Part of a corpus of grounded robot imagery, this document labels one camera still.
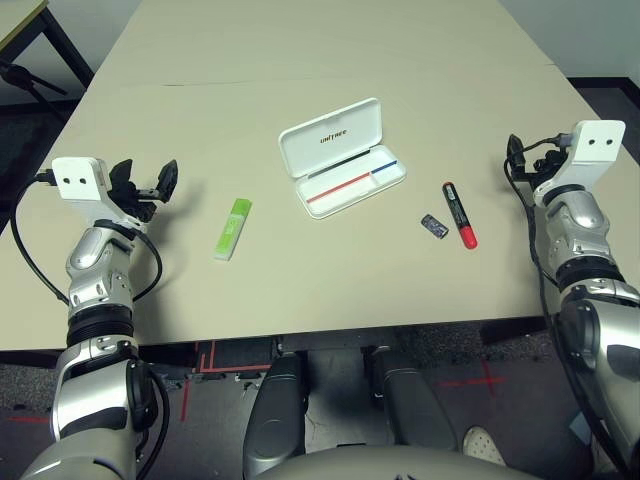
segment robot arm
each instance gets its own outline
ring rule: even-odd
[[[167,164],[158,187],[145,191],[129,181],[130,160],[110,176],[104,162],[94,158],[57,158],[52,166],[61,197],[90,227],[66,265],[71,277],[68,348],[58,359],[51,413],[56,443],[22,478],[135,479],[137,437],[158,414],[153,383],[163,398],[163,426],[169,407],[161,381],[138,358],[129,263],[134,239],[146,238],[146,223],[155,211],[154,204],[141,200],[168,201],[177,164]],[[151,466],[164,434],[138,478]]]
[[[633,471],[640,439],[640,294],[615,263],[606,240],[609,221],[591,193],[616,160],[623,133],[623,122],[580,122],[571,136],[560,136],[560,151],[535,163],[535,173],[525,173],[522,143],[512,135],[507,158],[513,180],[528,182],[544,211],[549,266],[561,298],[552,323],[558,353],[575,375],[578,395],[604,420],[617,463]]]

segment robotic hand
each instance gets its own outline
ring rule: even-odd
[[[160,256],[145,234],[156,209],[149,200],[171,198],[178,166],[173,160],[162,169],[156,189],[137,190],[129,181],[131,163],[122,162],[108,175],[102,160],[64,157],[43,174],[91,226],[66,265],[69,331],[68,348],[58,359],[51,413],[56,443],[37,457],[23,479],[136,478],[137,460],[158,414],[153,383],[163,400],[163,422],[138,479],[147,474],[164,441],[168,397],[162,381],[138,358],[132,313],[133,302],[162,273]],[[135,237],[154,253],[158,274],[133,296],[129,263]]]
[[[606,241],[609,222],[590,192],[615,161],[623,132],[622,122],[585,121],[572,134],[526,148],[512,135],[504,171],[525,207],[543,311],[569,383],[609,457],[623,474],[631,475],[638,471],[640,455],[640,294],[625,283],[613,259]],[[555,144],[559,151],[547,152],[535,162],[535,173],[527,173],[523,153],[544,143]],[[58,362],[52,411],[57,442],[34,461],[24,479],[136,478],[136,457],[158,411],[152,382],[163,397],[163,425],[138,479],[149,471],[166,434],[166,392],[137,358],[131,320],[133,301],[148,292],[158,277],[132,298],[128,267],[136,236],[159,260],[145,235],[145,223],[151,220],[155,205],[141,200],[168,201],[177,181],[177,165],[174,161],[164,167],[156,189],[137,190],[129,182],[128,162],[114,168],[110,178],[104,163],[96,159],[60,158],[53,163],[53,184],[57,183],[62,198],[92,226],[67,261],[71,277],[69,348]],[[530,184],[534,205],[527,204],[515,182]],[[535,248],[536,209],[544,212],[551,240],[552,274],[543,270]],[[545,277],[560,291],[561,310],[554,316],[546,306]],[[136,446],[138,435],[142,441]],[[263,475],[265,479],[302,479],[316,478],[318,473],[324,478],[329,473],[327,465],[340,476],[352,473],[354,463],[361,463],[372,467],[371,478],[387,478],[385,465],[415,466],[430,478],[468,478],[469,474],[524,478],[452,452],[351,448],[359,450],[335,449],[297,457]]]
[[[631,474],[640,471],[640,294],[615,263],[606,240],[609,221],[591,193],[616,160],[624,128],[620,121],[582,121],[572,134],[527,148],[511,135],[505,174],[525,206],[541,282],[547,276],[560,291],[561,310],[550,317],[541,284],[543,309],[569,383],[611,460]],[[547,152],[535,162],[535,173],[526,173],[523,153],[542,143],[554,143],[559,151]],[[529,183],[535,207],[526,204],[514,182]],[[544,211],[550,274],[535,251],[535,208]]]

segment wall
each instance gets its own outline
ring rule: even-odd
[[[568,77],[640,86],[640,0],[500,0]]]
[[[49,10],[96,71],[139,3],[140,0],[49,0]],[[15,63],[67,90],[69,98],[82,95],[82,85],[44,35],[40,35]],[[50,100],[65,98],[56,93],[46,93],[42,88],[39,91]],[[33,101],[28,93],[0,80],[0,105]]]

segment beige table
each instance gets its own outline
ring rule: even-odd
[[[375,96],[384,144],[406,180],[324,220],[297,199],[278,134]],[[493,0],[141,4],[51,150],[110,165],[134,159],[139,186],[176,158],[174,198],[150,225],[164,279],[136,309],[144,343],[540,314],[526,222],[502,174],[507,137],[525,142],[597,118]],[[441,185],[456,183],[479,246],[453,227]],[[595,189],[623,274],[640,275],[640,172],[626,151]],[[254,202],[229,263],[213,249],[236,197]],[[84,225],[37,186],[20,225],[60,287]],[[0,348],[64,344],[66,309],[0,239]],[[134,259],[141,288],[153,276]]]

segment black cable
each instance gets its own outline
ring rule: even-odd
[[[549,330],[549,334],[551,335],[551,341],[553,342],[553,345],[556,351],[558,352],[558,358],[560,359],[560,363],[564,370],[565,376],[567,377],[569,386],[571,387],[571,391],[573,392],[573,396],[575,397],[576,403],[578,404],[578,407],[582,411],[582,414],[584,415],[587,421],[587,424],[591,428],[591,431],[593,432],[594,436],[602,446],[605,453],[609,456],[609,458],[611,459],[615,467],[626,478],[630,476],[630,472],[627,469],[627,465],[624,459],[622,458],[622,456],[620,455],[620,452],[616,448],[615,443],[613,442],[613,439],[609,435],[609,432],[602,425],[602,423],[600,422],[600,418],[598,418],[598,415],[596,415],[595,411],[589,404],[587,395],[585,394],[582,386],[580,385],[576,373],[571,369],[570,365],[567,362],[567,359],[569,357],[567,355],[566,349],[564,348],[564,343],[562,342],[562,338],[560,338],[560,333],[559,333],[559,329],[556,324],[555,318],[549,314],[549,307],[547,305],[547,297],[544,289],[544,279],[545,277],[547,277],[548,274],[542,268],[542,265],[540,264],[540,258],[538,257],[538,253],[536,251],[535,205],[532,206],[527,204],[524,196],[522,195],[522,192],[513,182],[513,178],[511,177],[509,170],[507,168],[510,157],[512,157],[513,155],[517,155],[519,153],[526,152],[527,150],[531,150],[532,148],[535,148],[535,146],[541,145],[542,143],[549,143],[548,140],[549,139],[541,140],[540,142],[536,142],[535,144],[529,147],[526,147],[521,151],[514,152],[511,155],[509,155],[504,162],[504,172],[505,172],[505,176],[507,177],[507,181],[509,182],[509,185],[511,185],[511,188],[513,188],[516,195],[520,199],[520,202],[522,203],[522,207],[524,208],[525,214],[527,216],[527,223],[529,227],[529,251],[531,253],[531,259],[533,260],[533,263],[536,266],[536,270],[538,272],[538,285],[539,285],[540,303],[542,305],[542,314],[544,316],[547,329]]]
[[[522,151],[512,153],[509,157],[511,157],[513,155],[517,155],[517,154],[522,153],[522,152],[525,152],[526,150],[527,149],[523,149]],[[522,202],[522,207],[524,208],[524,213],[525,213],[525,215],[527,217],[527,229],[529,231],[529,254],[531,256],[531,261],[533,262],[533,264],[534,265],[539,265],[540,264],[540,258],[538,257],[538,253],[537,253],[536,248],[535,248],[535,246],[536,246],[536,235],[537,235],[535,205],[527,204],[527,201],[524,199],[524,196],[522,195],[522,192],[516,186],[515,182],[513,181],[513,178],[511,177],[511,174],[509,173],[508,165],[509,165],[509,158],[507,158],[504,161],[504,165],[503,165],[504,175],[505,175],[505,177],[507,177],[507,181],[509,182],[509,185],[511,185],[511,188],[513,189],[513,191],[516,192],[516,195],[518,195],[518,198],[520,199],[520,202]],[[542,274],[544,275],[544,277],[549,282],[551,282],[551,284],[554,287],[558,286],[558,282],[556,282],[556,279],[553,278],[551,276],[551,274],[549,274],[546,270],[542,269]]]
[[[138,445],[136,445],[136,459],[140,458],[140,454],[142,453],[142,449],[145,447],[147,442],[149,441],[149,429],[145,428],[142,432],[142,438]]]
[[[160,252],[158,252],[158,249],[155,247],[153,242],[149,239],[149,237],[147,237],[145,233],[139,230],[136,230],[135,233],[136,233],[136,236],[142,241],[142,243],[144,243],[147,246],[147,248],[151,251],[151,253],[153,253],[153,256],[156,259],[156,265],[158,267],[158,271],[156,272],[156,277],[149,284],[149,286],[144,290],[142,290],[140,293],[138,293],[135,297],[133,297],[134,302],[136,300],[141,299],[147,293],[153,290],[153,287],[155,287],[158,284],[158,282],[160,281],[160,277],[162,277],[162,258],[160,258]]]
[[[53,292],[53,294],[56,296],[58,300],[63,302],[65,305],[69,305],[69,299],[65,296],[65,294],[62,293],[60,290],[58,290],[56,286],[49,281],[49,279],[45,276],[45,274],[42,273],[42,271],[35,264],[31,256],[29,255],[27,248],[24,246],[24,243],[22,243],[22,239],[20,238],[20,232],[18,231],[18,221],[17,221],[18,205],[20,204],[20,200],[22,200],[22,197],[26,193],[27,189],[38,181],[39,180],[36,177],[31,178],[20,190],[18,190],[18,194],[16,195],[15,199],[11,203],[11,212],[9,213],[9,222],[11,223],[11,233],[13,234],[13,239],[16,242],[16,246],[18,247],[18,250],[22,254],[22,258],[24,258],[24,261],[27,262],[27,265],[29,265],[33,273],[35,273],[36,276],[42,281],[42,283],[44,283],[46,287]]]
[[[520,150],[517,150],[515,152],[511,152],[509,155],[507,155],[507,158],[504,161],[504,165],[503,165],[503,170],[504,170],[504,175],[505,177],[507,177],[507,181],[509,182],[509,185],[511,185],[511,188],[513,189],[513,191],[516,193],[516,195],[518,196],[518,198],[520,199],[520,202],[522,203],[522,207],[524,208],[524,213],[527,217],[527,227],[529,230],[529,254],[531,255],[531,260],[533,261],[534,265],[540,265],[540,258],[538,258],[538,253],[536,252],[536,217],[535,217],[535,205],[529,205],[527,204],[527,201],[525,200],[524,196],[522,195],[522,192],[520,191],[520,189],[516,186],[515,182],[513,181],[513,178],[511,177],[511,174],[509,173],[509,160],[511,160],[511,158],[513,158],[516,155],[521,155],[525,152],[528,152],[529,150],[533,150],[536,147],[539,147],[540,145],[543,145],[545,143],[553,143],[556,144],[556,142],[559,139],[559,135],[555,138],[543,138],[542,140],[537,141],[534,144],[529,145],[528,147],[522,148]],[[544,277],[551,282],[551,284],[554,287],[558,286],[558,282],[556,282],[556,279],[553,278],[553,276],[551,274],[549,274],[546,270],[542,269],[542,274],[544,275]]]
[[[167,395],[167,389],[162,382],[162,379],[158,376],[156,372],[149,369],[149,374],[151,375],[151,379],[158,387],[158,391],[160,393],[160,398],[162,398],[162,425],[160,426],[160,433],[158,433],[158,438],[156,440],[155,445],[153,446],[153,450],[149,454],[149,459],[147,463],[140,469],[138,475],[136,475],[136,480],[142,480],[147,476],[149,470],[153,466],[153,463],[156,461],[158,454],[160,453],[160,449],[164,444],[164,439],[167,436],[167,431],[169,430],[169,395]]]

